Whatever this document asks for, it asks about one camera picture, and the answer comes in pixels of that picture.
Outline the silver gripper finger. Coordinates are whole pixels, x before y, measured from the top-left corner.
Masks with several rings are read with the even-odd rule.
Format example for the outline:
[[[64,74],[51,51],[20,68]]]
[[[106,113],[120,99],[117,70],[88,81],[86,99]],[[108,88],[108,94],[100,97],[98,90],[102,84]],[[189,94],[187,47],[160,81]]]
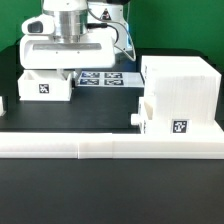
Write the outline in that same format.
[[[75,70],[63,70],[62,75],[66,80],[69,76],[73,79],[75,77]]]

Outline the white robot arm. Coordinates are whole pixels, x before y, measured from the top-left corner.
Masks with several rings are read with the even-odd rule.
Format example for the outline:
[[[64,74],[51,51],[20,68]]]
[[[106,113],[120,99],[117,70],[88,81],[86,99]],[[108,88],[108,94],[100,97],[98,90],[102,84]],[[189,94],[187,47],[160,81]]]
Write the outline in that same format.
[[[111,68],[123,52],[120,35],[111,34],[124,25],[94,13],[88,0],[44,0],[42,14],[21,26],[20,63],[26,70],[82,71]]]

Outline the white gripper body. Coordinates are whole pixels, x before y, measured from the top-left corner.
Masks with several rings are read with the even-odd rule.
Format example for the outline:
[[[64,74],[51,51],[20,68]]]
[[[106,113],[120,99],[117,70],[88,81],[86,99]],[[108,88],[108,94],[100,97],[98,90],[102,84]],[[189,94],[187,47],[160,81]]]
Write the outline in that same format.
[[[88,33],[78,43],[58,43],[50,36],[25,35],[20,62],[25,69],[110,68],[115,64],[113,39]]]

